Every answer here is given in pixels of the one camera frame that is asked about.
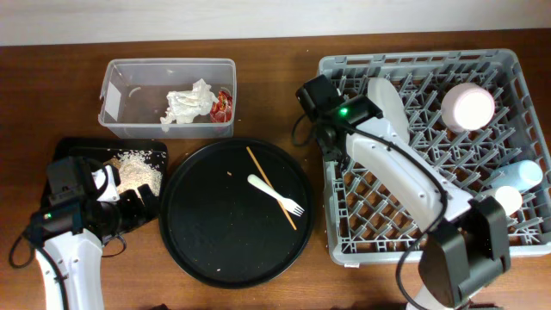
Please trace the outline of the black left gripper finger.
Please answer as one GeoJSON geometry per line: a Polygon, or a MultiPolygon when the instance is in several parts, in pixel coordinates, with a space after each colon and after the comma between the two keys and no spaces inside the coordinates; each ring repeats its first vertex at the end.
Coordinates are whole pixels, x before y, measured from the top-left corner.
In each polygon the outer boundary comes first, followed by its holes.
{"type": "Polygon", "coordinates": [[[128,205],[130,207],[140,207],[142,205],[141,199],[136,194],[136,191],[129,189],[120,194],[119,203],[121,205],[128,205]]]}
{"type": "Polygon", "coordinates": [[[138,192],[146,211],[158,211],[160,209],[160,200],[147,183],[139,186],[138,192]]]}

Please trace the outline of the peanut shells and rice scraps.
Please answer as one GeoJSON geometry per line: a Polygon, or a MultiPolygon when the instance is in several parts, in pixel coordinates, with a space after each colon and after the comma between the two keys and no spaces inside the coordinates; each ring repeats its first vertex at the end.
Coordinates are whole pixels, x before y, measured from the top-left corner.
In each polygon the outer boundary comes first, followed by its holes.
{"type": "Polygon", "coordinates": [[[113,165],[119,172],[121,183],[117,186],[118,194],[134,190],[141,197],[138,187],[148,185],[152,193],[159,197],[163,174],[158,164],[147,163],[152,155],[152,151],[128,151],[106,161],[106,164],[113,165]]]}

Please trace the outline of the grey plate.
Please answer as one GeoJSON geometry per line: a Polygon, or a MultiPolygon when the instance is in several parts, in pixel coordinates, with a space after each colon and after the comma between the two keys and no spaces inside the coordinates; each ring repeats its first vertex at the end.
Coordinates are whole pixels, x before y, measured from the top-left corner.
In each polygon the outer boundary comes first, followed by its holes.
{"type": "Polygon", "coordinates": [[[404,104],[393,84],[385,78],[372,77],[368,81],[367,96],[382,110],[384,117],[391,122],[398,136],[408,144],[410,142],[409,123],[404,104]]]}

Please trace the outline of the wooden chopstick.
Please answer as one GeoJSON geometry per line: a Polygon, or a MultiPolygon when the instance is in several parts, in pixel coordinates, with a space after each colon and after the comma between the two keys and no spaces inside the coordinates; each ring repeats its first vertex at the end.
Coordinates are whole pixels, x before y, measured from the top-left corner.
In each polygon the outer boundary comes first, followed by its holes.
{"type": "MultiPolygon", "coordinates": [[[[251,148],[249,146],[246,147],[246,150],[247,152],[249,153],[251,159],[253,160],[255,166],[257,167],[257,169],[259,170],[261,176],[263,177],[263,180],[264,182],[267,184],[267,186],[269,186],[271,189],[274,190],[274,187],[272,186],[270,180],[268,179],[267,175],[265,174],[264,170],[263,170],[263,167],[259,164],[256,156],[254,155],[253,151],[251,150],[251,148]]],[[[294,231],[297,231],[297,227],[295,225],[295,223],[293,222],[293,220],[291,219],[290,215],[289,215],[289,212],[287,211],[287,209],[283,206],[282,202],[280,202],[279,200],[277,200],[279,206],[281,207],[282,209],[282,212],[284,213],[284,215],[286,216],[286,218],[288,219],[291,227],[293,228],[294,231]]]]}

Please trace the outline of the white plastic fork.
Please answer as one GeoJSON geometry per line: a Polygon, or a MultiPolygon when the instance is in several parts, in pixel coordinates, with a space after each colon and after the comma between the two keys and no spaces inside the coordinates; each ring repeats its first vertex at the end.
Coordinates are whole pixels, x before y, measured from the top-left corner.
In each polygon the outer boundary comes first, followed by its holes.
{"type": "Polygon", "coordinates": [[[296,203],[294,200],[290,198],[283,197],[278,192],[276,192],[274,189],[272,189],[266,182],[261,180],[256,175],[250,174],[247,177],[247,181],[252,186],[256,187],[257,189],[260,189],[265,194],[273,197],[278,202],[280,202],[283,206],[283,208],[288,211],[289,213],[296,215],[296,216],[302,216],[305,212],[305,209],[301,207],[298,203],[296,203]]]}

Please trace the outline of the white tissue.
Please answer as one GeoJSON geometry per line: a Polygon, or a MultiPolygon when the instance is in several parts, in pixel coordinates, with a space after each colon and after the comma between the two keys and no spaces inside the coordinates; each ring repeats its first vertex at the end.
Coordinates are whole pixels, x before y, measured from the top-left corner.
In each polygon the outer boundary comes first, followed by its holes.
{"type": "Polygon", "coordinates": [[[169,91],[166,99],[169,107],[160,118],[164,132],[170,131],[170,124],[190,124],[198,115],[208,115],[218,97],[211,91],[211,85],[202,78],[193,83],[192,90],[169,91]]]}

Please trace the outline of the red snack wrapper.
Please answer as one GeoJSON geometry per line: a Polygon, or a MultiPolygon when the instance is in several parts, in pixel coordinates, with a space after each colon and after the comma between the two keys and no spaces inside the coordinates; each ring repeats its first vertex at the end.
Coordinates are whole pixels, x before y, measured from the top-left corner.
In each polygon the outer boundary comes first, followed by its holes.
{"type": "Polygon", "coordinates": [[[229,122],[232,118],[233,98],[228,90],[221,89],[218,101],[213,103],[210,111],[210,120],[213,123],[229,122]]]}

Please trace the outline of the pink bowl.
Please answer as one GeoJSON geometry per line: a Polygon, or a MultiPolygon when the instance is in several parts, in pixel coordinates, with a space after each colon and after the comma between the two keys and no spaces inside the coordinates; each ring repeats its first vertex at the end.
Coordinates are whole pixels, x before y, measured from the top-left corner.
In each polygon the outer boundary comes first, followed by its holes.
{"type": "Polygon", "coordinates": [[[493,118],[496,103],[493,96],[477,84],[464,83],[451,88],[442,100],[445,126],[456,133],[474,131],[493,118]]]}

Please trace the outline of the white cup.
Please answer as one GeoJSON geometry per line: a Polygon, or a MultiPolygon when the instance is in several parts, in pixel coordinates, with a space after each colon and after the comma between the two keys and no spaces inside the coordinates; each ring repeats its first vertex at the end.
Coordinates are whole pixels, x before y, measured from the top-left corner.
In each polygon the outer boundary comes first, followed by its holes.
{"type": "Polygon", "coordinates": [[[514,214],[523,204],[521,193],[511,186],[500,186],[488,189],[481,192],[480,195],[494,198],[508,216],[514,214]]]}

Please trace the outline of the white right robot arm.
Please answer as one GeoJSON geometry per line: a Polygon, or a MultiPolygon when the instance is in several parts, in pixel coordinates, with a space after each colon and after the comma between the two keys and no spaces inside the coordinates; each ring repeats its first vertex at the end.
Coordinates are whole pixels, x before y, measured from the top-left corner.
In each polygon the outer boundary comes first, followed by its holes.
{"type": "Polygon", "coordinates": [[[411,309],[457,309],[511,267],[507,218],[520,200],[478,200],[431,167],[406,138],[403,102],[384,78],[351,98],[325,75],[295,93],[326,158],[349,158],[368,169],[413,218],[423,244],[423,286],[405,296],[411,309]]]}

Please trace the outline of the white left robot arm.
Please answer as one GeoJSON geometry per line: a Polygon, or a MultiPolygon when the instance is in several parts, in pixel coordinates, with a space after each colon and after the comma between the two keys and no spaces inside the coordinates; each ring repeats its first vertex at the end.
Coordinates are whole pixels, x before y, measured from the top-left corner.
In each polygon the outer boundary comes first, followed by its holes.
{"type": "Polygon", "coordinates": [[[46,168],[46,196],[19,240],[40,266],[49,309],[102,309],[103,248],[157,218],[148,184],[119,192],[119,171],[93,158],[65,157],[46,168]]]}

